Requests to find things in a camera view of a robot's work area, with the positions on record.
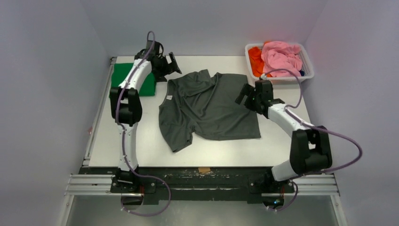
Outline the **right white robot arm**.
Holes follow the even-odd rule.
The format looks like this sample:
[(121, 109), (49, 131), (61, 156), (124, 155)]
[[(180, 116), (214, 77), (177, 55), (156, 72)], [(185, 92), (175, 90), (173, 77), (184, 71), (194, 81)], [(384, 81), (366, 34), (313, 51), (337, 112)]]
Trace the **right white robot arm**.
[(324, 127), (306, 126), (283, 100), (274, 98), (270, 81), (256, 81), (255, 86), (243, 85), (235, 102), (276, 123), (291, 138), (289, 159), (271, 167), (266, 174), (270, 182), (286, 181), (332, 166), (329, 136), (323, 131)]

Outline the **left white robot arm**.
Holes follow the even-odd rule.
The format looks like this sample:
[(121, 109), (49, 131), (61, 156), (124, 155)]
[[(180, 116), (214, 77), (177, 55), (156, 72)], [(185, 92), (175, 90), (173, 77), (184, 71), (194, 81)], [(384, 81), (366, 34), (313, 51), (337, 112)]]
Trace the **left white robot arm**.
[(152, 86), (155, 86), (158, 81), (166, 81), (166, 75), (181, 73), (172, 52), (169, 57), (170, 62), (163, 54), (161, 43), (147, 41), (146, 47), (135, 55), (133, 65), (124, 80), (110, 88), (112, 118), (117, 123), (121, 137), (120, 161), (112, 177), (113, 186), (136, 186), (139, 182), (135, 172), (138, 167), (137, 127), (143, 115), (139, 92), (151, 74), (154, 76)]

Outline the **dark grey t-shirt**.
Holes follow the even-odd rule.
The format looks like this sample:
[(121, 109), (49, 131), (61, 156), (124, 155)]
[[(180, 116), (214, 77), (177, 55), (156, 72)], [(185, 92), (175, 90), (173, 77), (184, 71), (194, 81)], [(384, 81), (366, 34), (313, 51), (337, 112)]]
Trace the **dark grey t-shirt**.
[(192, 144), (192, 135), (216, 141), (261, 137), (257, 114), (235, 102), (247, 76), (191, 72), (167, 82), (159, 127), (172, 152)]

